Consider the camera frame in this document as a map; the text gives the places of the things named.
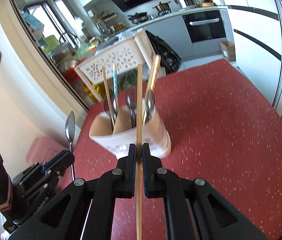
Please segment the pink plastic stool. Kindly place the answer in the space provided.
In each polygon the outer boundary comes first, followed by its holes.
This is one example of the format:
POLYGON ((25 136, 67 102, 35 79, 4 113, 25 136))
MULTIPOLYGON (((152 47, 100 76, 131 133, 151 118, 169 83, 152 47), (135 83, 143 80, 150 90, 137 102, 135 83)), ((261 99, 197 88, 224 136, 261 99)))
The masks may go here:
POLYGON ((34 139, 26 155, 29 165, 50 161, 54 156, 66 148, 49 137, 40 136, 34 139))

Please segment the cardboard box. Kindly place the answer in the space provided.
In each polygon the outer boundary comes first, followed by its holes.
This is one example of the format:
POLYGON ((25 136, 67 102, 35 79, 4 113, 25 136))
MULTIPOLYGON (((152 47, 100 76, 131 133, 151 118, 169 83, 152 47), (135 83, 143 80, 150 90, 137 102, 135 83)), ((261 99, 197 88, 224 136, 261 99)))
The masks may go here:
POLYGON ((229 61, 233 62, 236 61, 236 50, 234 43, 230 41, 221 41, 220 42, 221 52, 223 57, 229 61))

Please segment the spice rack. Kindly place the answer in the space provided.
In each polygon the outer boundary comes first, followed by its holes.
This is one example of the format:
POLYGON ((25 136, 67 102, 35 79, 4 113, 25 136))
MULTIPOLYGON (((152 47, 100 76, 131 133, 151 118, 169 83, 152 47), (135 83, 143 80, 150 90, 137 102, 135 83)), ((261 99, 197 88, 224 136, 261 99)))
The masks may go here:
POLYGON ((117 13, 112 13, 99 18, 97 21, 97 29, 103 38, 116 35, 126 29, 121 17, 117 13))

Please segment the plain wooden chopstick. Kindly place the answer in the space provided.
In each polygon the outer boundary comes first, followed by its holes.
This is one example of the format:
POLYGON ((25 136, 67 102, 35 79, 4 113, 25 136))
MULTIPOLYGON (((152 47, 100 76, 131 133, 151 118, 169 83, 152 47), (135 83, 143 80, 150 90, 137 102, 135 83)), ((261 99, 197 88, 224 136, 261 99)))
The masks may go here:
POLYGON ((153 59, 151 72, 148 78, 148 84, 147 84, 145 93, 148 92, 149 90, 154 91, 156 78, 157 78, 157 72, 158 72, 158 66, 159 66, 158 59, 159 59, 158 55, 156 55, 153 59))
POLYGON ((136 239, 142 239, 142 95, 143 95, 143 66, 138 65, 137 74, 137 127, 136 127, 136 146, 137 146, 137 166, 136 166, 136 239))
POLYGON ((104 85, 105 85, 105 92, 106 92, 106 96, 107 96, 107 102, 110 103, 110 90, 108 88, 108 83, 107 83, 107 79, 106 79, 106 71, 105 71, 105 68, 104 66, 101 67, 101 72, 102 72, 102 78, 103 78, 103 81, 104 81, 104 85))

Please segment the white refrigerator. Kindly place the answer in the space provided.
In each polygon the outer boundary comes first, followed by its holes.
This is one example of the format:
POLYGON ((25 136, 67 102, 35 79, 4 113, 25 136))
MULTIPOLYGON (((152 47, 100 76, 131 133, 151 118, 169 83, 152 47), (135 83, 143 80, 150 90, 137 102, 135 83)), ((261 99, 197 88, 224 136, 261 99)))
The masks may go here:
POLYGON ((236 63, 273 107, 282 96, 282 5, 278 0, 224 0, 236 63))

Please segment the blue patterned chopstick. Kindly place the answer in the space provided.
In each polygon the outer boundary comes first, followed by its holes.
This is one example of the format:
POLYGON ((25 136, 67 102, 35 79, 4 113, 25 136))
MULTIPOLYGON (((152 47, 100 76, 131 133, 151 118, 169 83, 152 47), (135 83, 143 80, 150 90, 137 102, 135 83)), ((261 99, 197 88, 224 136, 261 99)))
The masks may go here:
POLYGON ((112 62, 113 69, 113 92, 116 106, 118 105, 118 76, 117 76, 117 65, 115 62, 112 62))

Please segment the green vegetables bunch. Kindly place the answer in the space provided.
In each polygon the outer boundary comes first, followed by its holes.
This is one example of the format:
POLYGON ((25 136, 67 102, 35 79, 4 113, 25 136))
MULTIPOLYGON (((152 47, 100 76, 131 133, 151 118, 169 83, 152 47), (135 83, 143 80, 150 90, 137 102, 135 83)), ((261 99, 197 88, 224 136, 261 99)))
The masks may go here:
POLYGON ((137 85, 137 69, 132 69, 118 75, 119 91, 133 88, 137 85))

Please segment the brass cooking pot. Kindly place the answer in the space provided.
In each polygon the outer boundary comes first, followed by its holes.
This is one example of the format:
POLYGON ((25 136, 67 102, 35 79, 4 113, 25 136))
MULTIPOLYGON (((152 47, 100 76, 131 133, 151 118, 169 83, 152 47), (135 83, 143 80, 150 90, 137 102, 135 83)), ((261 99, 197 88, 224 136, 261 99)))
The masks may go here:
POLYGON ((165 3, 159 2, 156 6, 153 7, 153 9, 156 9, 157 12, 168 11, 168 10, 170 10, 169 3, 170 2, 165 2, 165 3))

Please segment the dark translucent spoon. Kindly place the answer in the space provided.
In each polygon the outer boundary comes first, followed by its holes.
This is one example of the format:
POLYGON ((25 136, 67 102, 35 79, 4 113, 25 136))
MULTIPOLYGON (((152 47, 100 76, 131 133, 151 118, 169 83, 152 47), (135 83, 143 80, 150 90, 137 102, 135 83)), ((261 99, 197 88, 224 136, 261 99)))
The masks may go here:
POLYGON ((137 126, 137 121, 136 121, 136 108, 137 108, 137 102, 134 97, 131 95, 126 96, 126 105, 130 110, 130 117, 131 117, 131 125, 132 128, 135 128, 137 126))
POLYGON ((109 108, 110 119, 111 119, 111 130, 113 131, 118 115, 118 105, 115 97, 111 96, 110 103, 108 103, 108 108, 109 108))
POLYGON ((145 113, 143 117, 143 124, 150 120, 152 111, 155 107, 155 96, 152 90, 145 94, 145 113))
POLYGON ((71 111, 65 122, 65 136, 68 140, 69 152, 73 153, 73 142, 75 137, 75 114, 71 111))

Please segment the black bag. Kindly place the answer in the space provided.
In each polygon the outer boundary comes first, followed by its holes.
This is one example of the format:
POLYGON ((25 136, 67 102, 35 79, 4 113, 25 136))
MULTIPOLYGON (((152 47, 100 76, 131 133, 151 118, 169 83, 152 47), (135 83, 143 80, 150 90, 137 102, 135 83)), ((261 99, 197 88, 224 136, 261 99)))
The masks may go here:
POLYGON ((160 37, 153 35, 149 31, 145 31, 155 54, 161 55, 161 66, 165 68, 166 74, 175 73, 181 65, 179 55, 160 37))

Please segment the orange patterned chopstick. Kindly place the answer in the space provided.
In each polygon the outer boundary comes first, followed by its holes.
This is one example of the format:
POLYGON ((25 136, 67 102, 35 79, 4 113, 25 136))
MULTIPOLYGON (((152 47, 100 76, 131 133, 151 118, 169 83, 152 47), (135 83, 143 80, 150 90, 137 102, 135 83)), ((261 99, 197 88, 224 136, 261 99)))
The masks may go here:
POLYGON ((151 72, 148 78, 148 84, 146 87, 146 92, 144 97, 143 124, 145 124, 146 117, 148 115, 150 93, 154 91, 158 70, 160 68, 160 63, 161 63, 161 55, 156 54, 152 62, 151 72))

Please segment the pink utensil holder caddy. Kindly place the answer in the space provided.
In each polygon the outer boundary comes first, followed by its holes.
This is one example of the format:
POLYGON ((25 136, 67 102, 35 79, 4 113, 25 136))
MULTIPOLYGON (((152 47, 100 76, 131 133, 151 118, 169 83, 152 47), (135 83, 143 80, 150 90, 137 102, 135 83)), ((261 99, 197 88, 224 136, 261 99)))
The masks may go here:
MULTIPOLYGON (((136 129, 131 126, 128 107, 120 107, 114 129, 111 128, 110 117, 105 112, 98 114, 91 124, 89 136, 117 159, 127 156, 130 144, 136 143, 136 129)), ((156 109, 143 127, 142 140, 149 144, 150 154, 155 157, 162 159, 171 152, 170 135, 156 109)))

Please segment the steel pot with lid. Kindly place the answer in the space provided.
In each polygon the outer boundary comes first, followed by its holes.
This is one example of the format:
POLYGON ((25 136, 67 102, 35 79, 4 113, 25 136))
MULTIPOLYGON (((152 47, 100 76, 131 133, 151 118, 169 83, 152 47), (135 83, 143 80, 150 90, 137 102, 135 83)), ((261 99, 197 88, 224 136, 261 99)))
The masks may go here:
POLYGON ((69 42, 64 42, 52 49, 48 55, 55 64, 59 64, 68 55, 73 53, 75 50, 69 42))

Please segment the black wok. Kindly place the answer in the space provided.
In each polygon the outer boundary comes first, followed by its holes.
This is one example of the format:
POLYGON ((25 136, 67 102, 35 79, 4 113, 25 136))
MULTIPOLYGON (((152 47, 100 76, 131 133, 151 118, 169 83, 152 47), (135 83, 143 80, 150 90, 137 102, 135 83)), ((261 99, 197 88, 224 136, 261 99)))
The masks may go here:
POLYGON ((132 22, 132 24, 138 24, 144 22, 149 17, 147 12, 141 12, 141 13, 135 13, 134 15, 127 15, 127 18, 129 21, 132 22))

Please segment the built-in black oven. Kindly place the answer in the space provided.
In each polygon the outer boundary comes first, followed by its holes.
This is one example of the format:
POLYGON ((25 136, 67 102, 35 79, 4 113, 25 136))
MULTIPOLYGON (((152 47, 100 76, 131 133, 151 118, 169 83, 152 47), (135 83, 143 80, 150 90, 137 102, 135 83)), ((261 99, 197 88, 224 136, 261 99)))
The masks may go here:
POLYGON ((186 14, 182 18, 192 43, 226 37, 219 10, 186 14))

